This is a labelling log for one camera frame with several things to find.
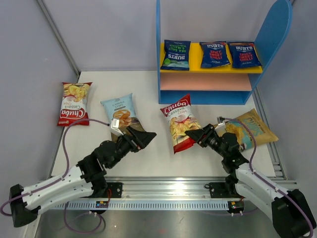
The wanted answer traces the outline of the blue Burts chilli bag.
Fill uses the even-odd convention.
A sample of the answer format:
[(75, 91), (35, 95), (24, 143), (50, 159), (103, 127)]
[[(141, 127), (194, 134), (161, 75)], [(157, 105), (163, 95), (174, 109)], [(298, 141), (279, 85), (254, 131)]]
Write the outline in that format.
[(201, 68), (214, 68), (230, 65), (225, 41), (200, 42), (203, 51)]
[(249, 68), (261, 66), (254, 42), (229, 42), (233, 68)]

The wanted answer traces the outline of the blue Burts sea salt bag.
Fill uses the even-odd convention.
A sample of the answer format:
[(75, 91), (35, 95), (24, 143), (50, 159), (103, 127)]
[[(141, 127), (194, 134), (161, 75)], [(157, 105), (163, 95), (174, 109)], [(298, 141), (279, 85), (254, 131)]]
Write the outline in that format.
[(161, 70), (189, 71), (190, 41), (164, 41), (164, 59)]

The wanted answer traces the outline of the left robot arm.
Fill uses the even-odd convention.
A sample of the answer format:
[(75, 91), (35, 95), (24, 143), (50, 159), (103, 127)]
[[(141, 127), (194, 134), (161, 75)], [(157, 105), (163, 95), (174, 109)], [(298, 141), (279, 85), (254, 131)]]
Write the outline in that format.
[(19, 228), (28, 225), (38, 215), (74, 199), (104, 196), (108, 189), (106, 171), (128, 153), (137, 153), (146, 148), (157, 135), (130, 126), (127, 130), (128, 134), (121, 134), (116, 141), (102, 142), (91, 154), (76, 165), (67, 166), (66, 171), (58, 176), (31, 186), (12, 186), (9, 205), (13, 226)]

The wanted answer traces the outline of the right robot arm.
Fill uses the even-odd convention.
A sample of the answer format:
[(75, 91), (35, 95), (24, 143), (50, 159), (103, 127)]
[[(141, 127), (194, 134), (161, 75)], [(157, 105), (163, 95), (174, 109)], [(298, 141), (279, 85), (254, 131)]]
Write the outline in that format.
[(288, 190), (256, 171), (251, 160), (239, 150), (237, 137), (226, 132), (219, 136), (215, 128), (207, 126), (185, 132), (201, 147), (210, 147), (222, 157), (222, 166), (228, 173), (225, 192), (250, 200), (272, 221), (281, 238), (311, 238), (317, 223), (304, 194)]

